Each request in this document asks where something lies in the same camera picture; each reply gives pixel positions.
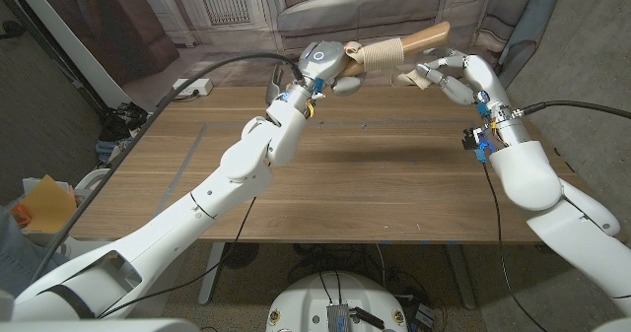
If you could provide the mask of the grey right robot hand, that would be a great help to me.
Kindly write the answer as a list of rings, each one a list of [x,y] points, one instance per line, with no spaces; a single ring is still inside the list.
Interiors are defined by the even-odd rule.
[[[452,48],[437,47],[426,51],[437,59],[419,63],[415,70],[430,83],[438,85],[441,91],[459,105],[472,105],[485,102],[495,115],[501,106],[510,107],[507,92],[491,66],[479,55],[468,55]],[[466,83],[440,71],[441,67],[456,68],[461,71]]]

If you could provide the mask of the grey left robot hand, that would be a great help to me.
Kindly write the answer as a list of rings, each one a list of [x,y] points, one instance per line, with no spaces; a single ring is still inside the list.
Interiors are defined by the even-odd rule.
[[[321,93],[326,86],[340,97],[348,97],[360,90],[366,74],[342,76],[342,71],[352,61],[339,41],[312,42],[299,58],[299,69],[312,94]]]

